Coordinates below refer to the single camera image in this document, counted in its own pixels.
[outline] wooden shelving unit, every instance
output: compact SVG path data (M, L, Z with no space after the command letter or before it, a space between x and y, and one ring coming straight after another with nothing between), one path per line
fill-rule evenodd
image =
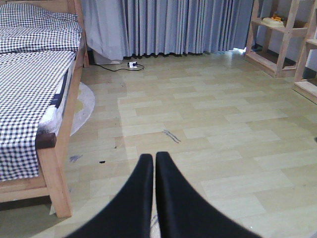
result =
M317 1L315 1L314 3L314 10L311 15L311 23L309 25L308 32L305 38L305 43L304 43L304 47L299 59L298 68L295 74L295 82L293 86L293 89L296 92L300 93L304 97L308 98L309 100L317 104L317 86L316 86L317 80L315 80L315 84L312 84L307 79L303 79L303 73L305 70L309 52L311 50L317 49L317 39L314 39L316 28L317 28Z
M259 12L259 0L255 0L253 4L253 11L250 23L250 29L247 39L247 50L245 55L245 60L257 65L263 71L268 73L274 78L277 77L288 77L294 76L297 68L297 61L295 61L294 65L290 65L285 62L285 57L289 45L289 41L293 37L305 37L308 32L309 23L297 21L296 14L298 12L298 7L302 0L291 0L291 6L289 10L289 14L287 16L287 23L284 27L272 27L267 26L262 23L262 18L258 17ZM270 16L277 11L278 8L278 0L273 0ZM259 26L264 26L266 28L265 40L262 47L262 51L255 52L252 51L252 46L254 44L254 39L256 39L256 35L258 32ZM283 34L283 40L281 43L280 51L277 57L272 54L269 54L268 46L270 43L272 31L278 31Z

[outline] wall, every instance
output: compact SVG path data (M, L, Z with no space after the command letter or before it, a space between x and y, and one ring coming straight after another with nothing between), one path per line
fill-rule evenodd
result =
M271 9L272 0L264 0L263 8L261 12L261 17L268 17ZM291 5L291 0L280 0L278 5L278 14L287 16ZM296 16L297 20L307 22L309 20L309 13L313 7L313 1L305 0L301 1L299 5L298 14ZM265 36L265 27L260 27L257 35L257 43L262 45L264 43L264 36ZM269 44L269 49L274 52L279 52L280 45L283 39L283 34L273 31L271 42ZM303 38L292 38L290 41L288 51L286 57L291 60L297 60L299 56L299 49L301 47L301 42ZM307 67L310 69L317 71L317 50L311 51L308 61Z

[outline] round rug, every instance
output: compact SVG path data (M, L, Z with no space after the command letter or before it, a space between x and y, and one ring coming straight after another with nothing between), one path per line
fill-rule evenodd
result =
M95 95L91 89L83 84L79 84L77 102L71 134L73 135L88 120L95 107Z

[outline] cable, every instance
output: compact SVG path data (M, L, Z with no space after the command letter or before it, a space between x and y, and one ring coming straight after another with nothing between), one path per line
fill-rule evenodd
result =
M120 68L120 69L116 69L116 70L113 70L113 69L110 69L110 68L106 68L106 67L103 67L101 64L91 64L91 65L96 65L96 66L100 66L101 68L104 68L106 70L109 70L111 72L117 72L117 71L120 71L120 70L126 70L126 71L142 71L145 69L145 67L141 64L136 64L137 66L141 66L142 68L139 68L139 69L127 69L127 68Z

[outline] checkered bedsheet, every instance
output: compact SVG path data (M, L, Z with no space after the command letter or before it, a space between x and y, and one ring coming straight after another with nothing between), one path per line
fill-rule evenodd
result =
M74 58L71 51L0 55L1 181L38 176L38 123Z
M0 54L77 51L80 34L76 15L25 3L0 6Z

